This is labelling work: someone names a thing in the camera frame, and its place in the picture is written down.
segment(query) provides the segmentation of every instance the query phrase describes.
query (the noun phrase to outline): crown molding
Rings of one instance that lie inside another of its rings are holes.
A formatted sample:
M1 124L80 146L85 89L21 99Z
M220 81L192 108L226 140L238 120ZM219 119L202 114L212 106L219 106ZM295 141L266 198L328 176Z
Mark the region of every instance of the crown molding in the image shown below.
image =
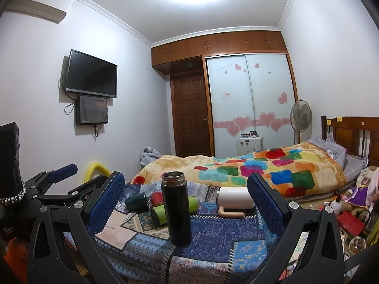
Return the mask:
M130 25L127 23L123 22L120 18L117 16L113 15L111 12L106 10L105 8L101 7L99 4L96 4L92 0L77 0L80 3L83 3L84 5L92 8L96 12L102 14L103 16L107 17L109 20L113 21L114 23L118 24L120 27L128 31L129 33L133 34L135 37L137 37L139 40L143 41L146 45L149 47L152 46L151 41L149 41L146 37L144 37L141 33L137 32L134 30Z
M281 20L279 22L279 26L278 26L279 31L281 31L283 29L283 26L284 26L284 24L285 24L285 22L287 20L288 14L289 14L289 12L290 12L290 10L292 8L292 5L293 5L294 1L295 0L288 0L287 1L287 4L285 6L285 9L284 9L284 12L283 12L283 15L282 15L282 18L281 18Z
M182 39L188 39L191 37L196 36L203 36L203 35L209 35L209 34L215 34L215 33L223 33L223 32L237 32L237 31L280 31L278 27L263 27L263 26L246 26L246 27L222 27L220 29L212 29L212 30L205 30L205 31L199 31L189 34L184 34L176 37L172 37L170 39L164 39L161 41L157 41L152 44L152 47L160 46L167 43L172 43L173 41L178 41Z

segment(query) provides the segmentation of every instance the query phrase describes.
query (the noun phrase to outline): sliding wardrobe door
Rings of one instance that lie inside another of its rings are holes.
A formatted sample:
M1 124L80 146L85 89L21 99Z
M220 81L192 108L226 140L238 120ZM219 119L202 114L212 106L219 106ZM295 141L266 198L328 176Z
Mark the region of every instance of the sliding wardrobe door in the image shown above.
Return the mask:
M285 54L247 54L255 110L255 126L264 149L291 146L294 131L289 116L295 103Z
M253 100L244 55L207 59L216 158L237 155L236 139L253 130Z

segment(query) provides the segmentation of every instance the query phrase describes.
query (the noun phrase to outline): red cup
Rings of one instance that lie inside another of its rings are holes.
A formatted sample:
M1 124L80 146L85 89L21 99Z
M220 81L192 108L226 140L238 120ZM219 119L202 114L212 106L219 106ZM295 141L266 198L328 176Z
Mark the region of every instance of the red cup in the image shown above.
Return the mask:
M163 195L160 191L153 192L150 195L150 199L153 207L163 205Z

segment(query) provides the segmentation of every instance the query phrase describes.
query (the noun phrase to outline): upper cabinet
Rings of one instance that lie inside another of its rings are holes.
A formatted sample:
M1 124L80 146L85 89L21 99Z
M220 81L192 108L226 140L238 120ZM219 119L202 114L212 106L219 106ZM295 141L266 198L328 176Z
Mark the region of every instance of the upper cabinet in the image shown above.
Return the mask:
M187 39L186 42L188 58L208 54L207 39L205 38L205 36Z
M250 50L270 50L263 31L246 31Z
M249 43L246 33L241 32L231 32L225 33L226 39L228 40L229 51L247 51L249 50Z
M207 35L208 54L229 52L226 33Z
M270 50L287 50L280 31L265 31L265 35Z
M206 54L238 51L287 51L279 31L238 31L210 34L151 49L152 66Z

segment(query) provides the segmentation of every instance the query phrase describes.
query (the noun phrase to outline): white mug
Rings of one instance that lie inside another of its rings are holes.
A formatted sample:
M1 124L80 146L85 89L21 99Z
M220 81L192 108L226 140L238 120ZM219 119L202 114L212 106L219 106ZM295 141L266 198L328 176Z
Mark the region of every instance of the white mug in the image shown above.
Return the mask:
M252 209L255 204L246 187L222 187L217 192L218 214L224 218L243 218L244 212L225 212L225 209Z

